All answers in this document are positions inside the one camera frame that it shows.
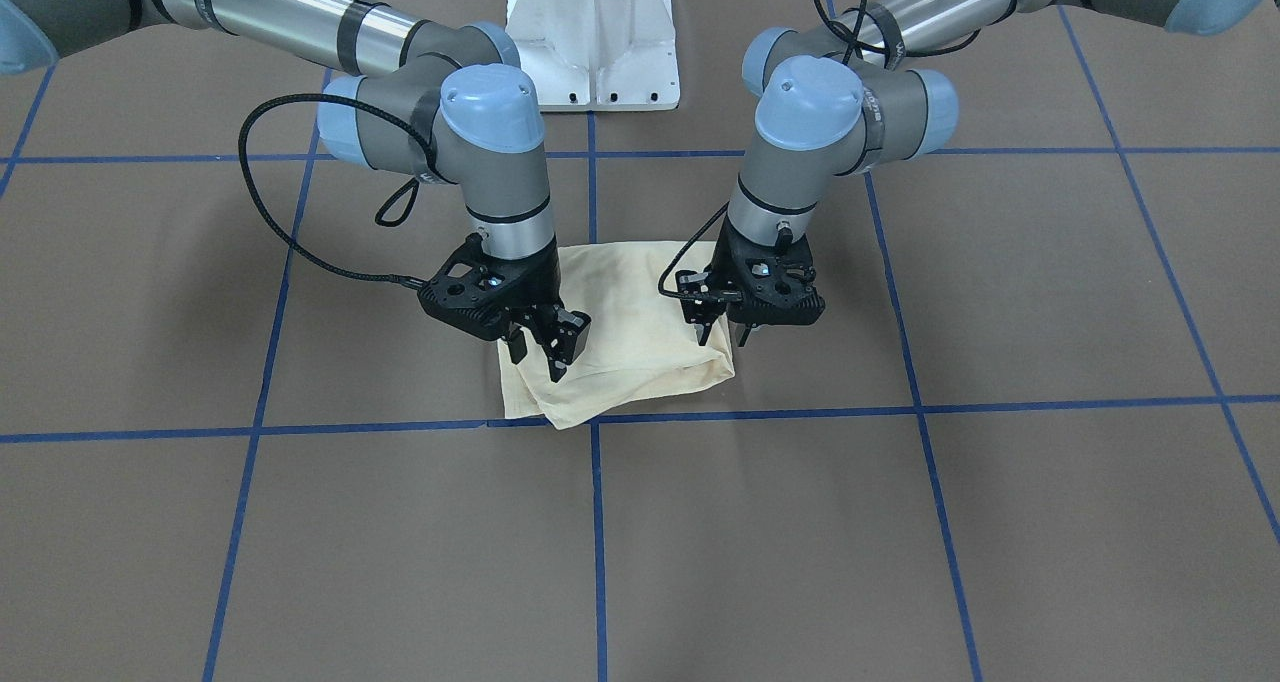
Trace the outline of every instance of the metal cylinder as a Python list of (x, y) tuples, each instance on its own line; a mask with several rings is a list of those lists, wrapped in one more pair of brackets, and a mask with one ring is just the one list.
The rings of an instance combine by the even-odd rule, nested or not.
[(352, 75), (401, 67), (420, 18), (369, 0), (161, 0), (179, 26), (212, 27)]
[(8, 9), (0, 9), (0, 32), (13, 18), (10, 26), (31, 27), (20, 29), (24, 38), (54, 49), (41, 63), (172, 20), (255, 38), (349, 75), (387, 75), (425, 52), (458, 67), (520, 64), (515, 44), (498, 26), (479, 22), (452, 29), (374, 0), (4, 0), (0, 6)]
[[(905, 52), (927, 52), (941, 49), (956, 38), (972, 35), (975, 29), (1002, 20), (1011, 12), (1036, 12), (1053, 0), (876, 0), (869, 3), (858, 38), (874, 49), (886, 49), (888, 56), (881, 52), (861, 52), (864, 61), (877, 67), (896, 68)], [(846, 12), (835, 19), (854, 29), (858, 12)], [(773, 45), (765, 54), (764, 67), (759, 63), (744, 64), (744, 73), (750, 73), (750, 84), (756, 79), (768, 81), (773, 67), (796, 54), (813, 54), (815, 58), (832, 56), (844, 52), (846, 45), (826, 26), (814, 27), (806, 32), (773, 32), (768, 40)]]

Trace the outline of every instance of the beige cloth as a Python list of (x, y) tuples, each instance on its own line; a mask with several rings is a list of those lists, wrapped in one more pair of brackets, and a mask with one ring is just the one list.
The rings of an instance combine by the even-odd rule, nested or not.
[[(586, 349), (561, 381), (526, 333), (529, 354), (511, 363), (498, 343), (507, 418), (545, 415), (557, 430), (576, 426), (628, 400), (700, 392), (733, 376), (728, 324), (721, 317), (707, 345), (685, 322), (677, 299), (658, 294), (658, 275), (684, 243), (611, 243), (559, 250), (566, 308), (591, 316)], [(704, 269), (714, 243), (698, 243), (681, 269)], [(673, 289), (675, 275), (667, 282)]]

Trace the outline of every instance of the gray joint housing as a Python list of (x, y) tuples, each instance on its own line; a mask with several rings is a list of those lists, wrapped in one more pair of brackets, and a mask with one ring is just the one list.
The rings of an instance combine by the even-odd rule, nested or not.
[(60, 58), (140, 27), (175, 22), (220, 29), (283, 49), (349, 75), (387, 75), (422, 52), (461, 67), (520, 63), (498, 26), (452, 29), (374, 0), (10, 0), (47, 36)]
[(783, 226), (799, 241), (832, 177), (932, 152), (955, 131), (946, 77), (850, 67), (796, 56), (773, 69), (730, 196), (730, 221), (753, 243), (773, 244)]
[[(325, 107), (335, 105), (321, 104), (320, 134), (330, 152), (375, 170), (461, 186), (486, 255), (525, 258), (553, 244), (545, 127), (529, 75), (506, 64), (458, 70), (426, 54), (389, 75), (355, 82), (353, 97), (410, 123), (429, 141), (430, 157), (399, 127), (369, 113), (346, 116), (347, 107), (329, 116)], [(351, 122), (340, 122), (344, 116)]]

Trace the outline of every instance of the cloth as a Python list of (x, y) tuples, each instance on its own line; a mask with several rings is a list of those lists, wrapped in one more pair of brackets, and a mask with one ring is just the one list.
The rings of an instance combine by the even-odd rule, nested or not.
[[(529, 354), (511, 363), (498, 343), (507, 418), (545, 415), (557, 430), (577, 426), (628, 400), (682, 395), (733, 376), (728, 322), (718, 319), (707, 345), (698, 345), (680, 299), (658, 294), (658, 276), (684, 243), (611, 243), (559, 250), (566, 308), (591, 316), (586, 349), (558, 383), (531, 337)], [(681, 269), (704, 269), (714, 243), (690, 248)], [(675, 289), (675, 275), (667, 282)]]

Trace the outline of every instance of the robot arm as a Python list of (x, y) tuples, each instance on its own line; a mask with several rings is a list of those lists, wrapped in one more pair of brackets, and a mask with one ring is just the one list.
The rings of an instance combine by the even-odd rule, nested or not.
[(426, 148), (355, 107), (324, 102), (317, 113), (334, 157), (462, 187), (474, 232), (416, 287), (425, 312), (504, 340), (517, 362), (530, 330), (552, 380), (564, 375), (590, 317), (568, 312), (559, 296), (536, 91), (500, 27), (452, 29), (370, 0), (0, 0), (0, 72), (45, 67), (165, 20), (247, 36), (347, 72), (325, 93), (407, 122)]
[(1055, 3), (1216, 35), (1262, 0), (878, 0), (861, 17), (852, 9), (806, 32), (765, 29), (742, 61), (742, 81), (760, 102), (712, 264), (676, 275), (699, 343), (722, 313), (740, 345), (759, 326), (817, 321), (826, 305), (805, 232), (831, 177), (919, 157), (955, 132), (951, 82), (899, 64)]
[(348, 75), (388, 75), (425, 52), (461, 67), (520, 64), (498, 26), (452, 29), (372, 0), (0, 0), (0, 35), (8, 36), (0, 70), (46, 67), (164, 22), (246, 36)]

